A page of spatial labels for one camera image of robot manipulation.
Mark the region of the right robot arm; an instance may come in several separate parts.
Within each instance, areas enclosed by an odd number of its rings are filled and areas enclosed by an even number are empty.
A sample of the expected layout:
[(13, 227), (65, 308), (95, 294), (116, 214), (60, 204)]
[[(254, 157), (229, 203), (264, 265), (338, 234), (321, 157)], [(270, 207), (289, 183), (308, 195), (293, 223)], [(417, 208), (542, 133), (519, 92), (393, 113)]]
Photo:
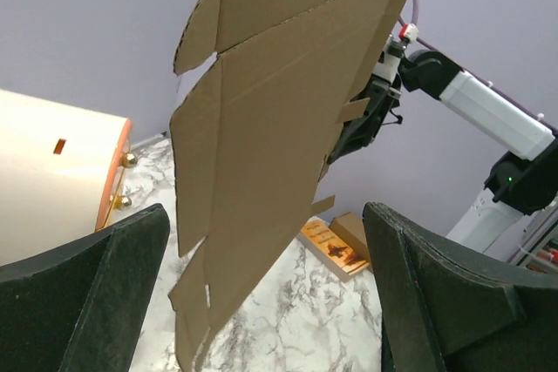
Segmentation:
[(400, 91), (420, 90), (506, 148), (471, 208), (447, 235), (484, 253), (522, 217), (539, 212), (557, 194), (557, 131), (503, 98), (439, 51), (407, 55), (414, 37), (389, 37), (371, 76), (352, 102), (367, 102), (362, 116), (344, 123), (326, 162), (368, 146), (399, 105)]

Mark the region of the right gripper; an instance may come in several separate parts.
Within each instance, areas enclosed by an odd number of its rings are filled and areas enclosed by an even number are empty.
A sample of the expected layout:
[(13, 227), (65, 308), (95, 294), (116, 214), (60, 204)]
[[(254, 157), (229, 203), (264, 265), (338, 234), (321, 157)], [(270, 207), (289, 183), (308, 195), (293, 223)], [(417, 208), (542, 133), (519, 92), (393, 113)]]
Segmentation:
[(404, 45), (390, 35), (365, 88), (351, 100), (367, 99), (364, 113), (360, 118), (344, 122), (340, 137), (327, 159), (328, 165), (367, 147), (376, 138), (391, 108), (399, 106), (398, 66), (403, 56)]

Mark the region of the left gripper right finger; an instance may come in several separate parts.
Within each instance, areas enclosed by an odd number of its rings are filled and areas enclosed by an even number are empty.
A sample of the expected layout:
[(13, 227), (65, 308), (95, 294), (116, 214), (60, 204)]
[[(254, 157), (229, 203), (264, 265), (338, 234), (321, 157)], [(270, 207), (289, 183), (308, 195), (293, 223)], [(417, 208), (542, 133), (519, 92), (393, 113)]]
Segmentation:
[(432, 233), (380, 203), (363, 223), (382, 308), (383, 371), (557, 369), (557, 277)]

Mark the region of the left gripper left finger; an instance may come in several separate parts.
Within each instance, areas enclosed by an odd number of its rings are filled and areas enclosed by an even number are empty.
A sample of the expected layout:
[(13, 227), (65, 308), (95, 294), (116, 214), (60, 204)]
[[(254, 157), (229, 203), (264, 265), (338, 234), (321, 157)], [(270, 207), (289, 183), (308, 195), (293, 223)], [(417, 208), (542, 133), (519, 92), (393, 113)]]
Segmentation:
[(1, 268), (3, 371), (127, 371), (170, 233), (153, 204)]

